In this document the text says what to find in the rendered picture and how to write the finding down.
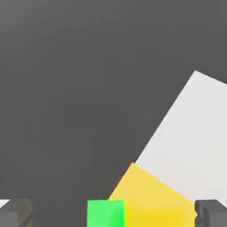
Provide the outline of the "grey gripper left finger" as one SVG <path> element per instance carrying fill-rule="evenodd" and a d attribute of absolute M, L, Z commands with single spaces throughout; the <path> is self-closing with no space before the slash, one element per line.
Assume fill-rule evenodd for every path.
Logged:
<path fill-rule="evenodd" d="M 33 227 L 32 201 L 0 200 L 0 227 Z"/>

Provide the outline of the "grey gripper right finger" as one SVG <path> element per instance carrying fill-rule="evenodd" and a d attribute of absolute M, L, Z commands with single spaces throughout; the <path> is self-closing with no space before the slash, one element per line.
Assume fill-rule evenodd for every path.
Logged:
<path fill-rule="evenodd" d="M 227 207 L 218 200 L 196 200 L 195 227 L 227 227 Z"/>

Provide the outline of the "small green cube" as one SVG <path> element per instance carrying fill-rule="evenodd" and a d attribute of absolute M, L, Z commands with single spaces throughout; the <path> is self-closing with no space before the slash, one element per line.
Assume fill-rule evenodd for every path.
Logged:
<path fill-rule="evenodd" d="M 86 227 L 125 227 L 123 200 L 88 200 Z"/>

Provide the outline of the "large yellow box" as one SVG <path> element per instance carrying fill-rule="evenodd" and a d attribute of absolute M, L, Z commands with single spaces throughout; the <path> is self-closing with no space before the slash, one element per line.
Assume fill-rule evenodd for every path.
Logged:
<path fill-rule="evenodd" d="M 194 203 L 134 163 L 109 199 L 124 201 L 125 227 L 195 227 Z"/>

